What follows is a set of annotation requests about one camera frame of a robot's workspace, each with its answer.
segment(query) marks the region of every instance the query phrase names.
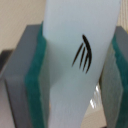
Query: blurry background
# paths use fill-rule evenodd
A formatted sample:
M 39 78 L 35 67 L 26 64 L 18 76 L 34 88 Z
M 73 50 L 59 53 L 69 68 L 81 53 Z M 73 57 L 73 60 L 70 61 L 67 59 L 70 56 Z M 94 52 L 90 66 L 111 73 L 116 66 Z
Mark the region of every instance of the blurry background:
M 46 0 L 0 0 L 0 53 L 3 49 L 16 47 L 27 25 L 43 21 L 45 3 Z M 128 0 L 122 0 L 118 25 L 128 31 Z M 89 105 L 81 127 L 100 128 L 105 125 L 102 104 L 95 109 Z M 4 85 L 0 87 L 0 128 L 14 128 Z

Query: black swoosh logo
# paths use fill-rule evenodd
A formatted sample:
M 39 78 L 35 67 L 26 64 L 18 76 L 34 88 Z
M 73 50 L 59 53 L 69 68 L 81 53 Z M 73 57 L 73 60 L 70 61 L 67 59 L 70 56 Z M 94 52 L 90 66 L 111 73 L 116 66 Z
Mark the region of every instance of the black swoosh logo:
M 81 68 L 81 64 L 82 64 L 82 62 L 83 62 L 83 58 L 84 58 L 84 54 L 85 54 L 85 47 L 86 47 L 86 49 L 87 49 L 87 54 L 86 54 L 86 56 L 85 56 L 85 62 L 84 62 L 84 66 L 83 66 L 83 71 L 84 71 L 84 69 L 85 69 L 85 66 L 86 66 L 87 60 L 88 60 L 88 67 L 87 67 L 87 70 L 86 70 L 86 73 L 87 73 L 88 70 L 89 70 L 89 68 L 90 68 L 90 66 L 91 66 L 91 62 L 92 62 L 92 51 L 91 51 L 91 47 L 90 47 L 89 41 L 87 40 L 86 36 L 83 35 L 82 37 L 83 37 L 83 41 L 84 41 L 85 46 L 84 46 L 84 48 L 83 48 L 83 43 L 80 45 L 80 47 L 79 47 L 79 49 L 78 49 L 78 51 L 77 51 L 77 53 L 76 53 L 76 55 L 75 55 L 75 58 L 74 58 L 74 60 L 73 60 L 72 66 L 73 66 L 74 63 L 76 62 L 77 57 L 79 56 L 79 53 L 80 53 L 80 51 L 81 51 L 82 48 L 83 48 L 83 52 L 82 52 L 81 60 L 80 60 L 80 66 L 79 66 L 79 68 Z

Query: black curved lines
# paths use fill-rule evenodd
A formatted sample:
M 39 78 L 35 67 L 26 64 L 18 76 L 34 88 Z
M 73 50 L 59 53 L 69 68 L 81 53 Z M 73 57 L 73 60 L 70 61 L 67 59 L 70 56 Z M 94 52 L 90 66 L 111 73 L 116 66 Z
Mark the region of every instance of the black curved lines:
M 88 67 L 87 67 L 87 70 L 86 70 L 86 73 L 87 73 L 88 70 L 89 70 L 89 68 L 90 68 L 90 66 L 91 66 L 91 62 L 92 62 L 92 51 L 91 51 L 90 44 L 89 44 L 87 38 L 85 37 L 85 35 L 83 35 L 82 37 L 83 37 L 83 41 L 84 41 L 84 43 L 85 43 L 85 46 L 84 46 L 84 48 L 83 48 L 83 52 L 82 52 L 82 56 L 81 56 L 81 61 L 80 61 L 80 66 L 79 66 L 79 68 L 81 68 L 81 64 L 82 64 L 82 61 L 83 61 L 83 58 L 84 58 L 84 54 L 85 54 L 85 47 L 86 47 L 86 49 L 87 49 L 87 54 L 86 54 L 86 56 L 85 56 L 85 62 L 84 62 L 84 66 L 83 66 L 83 71 L 84 71 L 84 69 L 85 69 L 85 66 L 86 66 L 86 63 L 87 63 L 87 60 L 88 60 Z M 76 53 L 76 56 L 75 56 L 75 58 L 74 58 L 74 61 L 73 61 L 72 66 L 74 65 L 74 63 L 75 63 L 75 61 L 76 61 L 76 59 L 77 59 L 77 57 L 78 57 L 78 55 L 79 55 L 79 53 L 80 53 L 82 47 L 83 47 L 83 43 L 80 45 L 80 47 L 79 47 L 79 49 L 78 49 L 78 51 L 77 51 L 77 53 Z
M 82 64 L 82 61 L 83 61 L 84 53 L 85 53 L 85 47 L 83 49 L 83 53 L 82 53 L 82 56 L 81 56 L 81 61 L 80 61 L 80 67 L 79 68 L 81 68 L 81 64 Z
M 83 43 L 80 45 L 80 47 L 79 47 L 79 49 L 78 49 L 78 51 L 77 51 L 77 53 L 76 53 L 76 56 L 75 56 L 74 61 L 73 61 L 73 63 L 72 63 L 72 66 L 74 65 L 74 63 L 75 63 L 75 61 L 76 61 L 76 59 L 77 59 L 77 57 L 78 57 L 78 55 L 79 55 L 80 50 L 82 49 L 82 47 L 83 47 Z

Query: white panel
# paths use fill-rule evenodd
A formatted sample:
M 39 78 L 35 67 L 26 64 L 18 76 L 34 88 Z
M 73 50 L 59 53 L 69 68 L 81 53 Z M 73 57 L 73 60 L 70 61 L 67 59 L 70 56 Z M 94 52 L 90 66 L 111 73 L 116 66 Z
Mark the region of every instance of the white panel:
M 113 37 L 121 0 L 47 0 L 44 37 L 48 41 L 51 114 L 49 128 L 80 128 L 89 100 L 99 80 Z M 83 66 L 89 41 L 92 62 Z M 83 42 L 83 48 L 72 67 Z

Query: green glass edge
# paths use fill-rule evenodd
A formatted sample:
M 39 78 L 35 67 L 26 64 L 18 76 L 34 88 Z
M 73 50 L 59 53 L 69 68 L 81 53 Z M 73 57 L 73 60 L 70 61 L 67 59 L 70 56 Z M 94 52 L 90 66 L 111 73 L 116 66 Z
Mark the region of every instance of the green glass edge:
M 120 77 L 123 85 L 123 95 L 121 101 L 121 107 L 117 119 L 116 128 L 127 128 L 128 127 L 128 63 L 124 59 L 123 54 L 121 53 L 117 41 L 116 36 L 114 36 L 113 48 L 116 51 L 116 64 L 120 72 Z
M 37 36 L 37 46 L 32 63 L 28 73 L 25 76 L 27 100 L 33 128 L 45 128 L 38 81 L 46 50 L 46 40 L 42 36 L 42 27 L 43 23 Z

